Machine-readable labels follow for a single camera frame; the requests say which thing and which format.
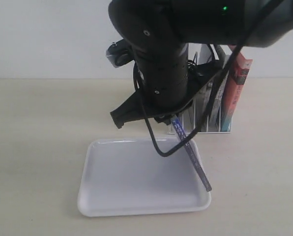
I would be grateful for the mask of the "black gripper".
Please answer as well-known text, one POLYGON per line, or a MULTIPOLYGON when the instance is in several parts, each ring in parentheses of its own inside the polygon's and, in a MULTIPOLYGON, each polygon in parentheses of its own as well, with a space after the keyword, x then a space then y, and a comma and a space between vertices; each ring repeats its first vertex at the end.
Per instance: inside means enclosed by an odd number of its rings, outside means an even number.
POLYGON ((133 79, 140 86, 118 108, 110 112, 112 120, 117 128, 122 128, 125 123, 153 118, 157 123, 169 125, 173 115, 180 115, 193 105, 196 96, 203 90, 214 76, 221 71, 221 63, 208 62, 199 65, 188 66, 188 82, 184 98, 172 107, 160 107, 151 100, 142 89, 142 77, 137 65, 134 65, 133 79))

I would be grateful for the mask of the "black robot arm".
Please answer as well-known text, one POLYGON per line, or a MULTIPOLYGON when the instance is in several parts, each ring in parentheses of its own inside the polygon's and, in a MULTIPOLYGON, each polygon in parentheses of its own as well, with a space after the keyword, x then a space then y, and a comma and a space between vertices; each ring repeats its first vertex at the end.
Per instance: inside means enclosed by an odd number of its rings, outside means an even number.
POLYGON ((293 0, 113 0, 108 13, 134 61, 140 89, 111 112, 118 128, 153 118, 168 123, 203 87, 188 65, 191 43, 266 48, 293 30, 293 0))

